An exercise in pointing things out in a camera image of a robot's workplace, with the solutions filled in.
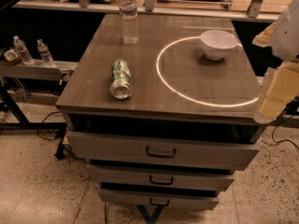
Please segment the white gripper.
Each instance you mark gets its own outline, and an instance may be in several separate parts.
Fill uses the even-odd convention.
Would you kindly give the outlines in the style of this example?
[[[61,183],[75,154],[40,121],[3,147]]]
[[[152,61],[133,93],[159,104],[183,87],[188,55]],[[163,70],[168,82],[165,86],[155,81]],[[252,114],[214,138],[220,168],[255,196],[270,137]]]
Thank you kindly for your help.
[[[277,119],[284,108],[299,95],[299,0],[292,0],[278,17],[256,35],[252,44],[272,46],[272,53],[283,61],[277,69],[269,69],[264,77],[263,95],[259,99],[254,120],[268,124]]]

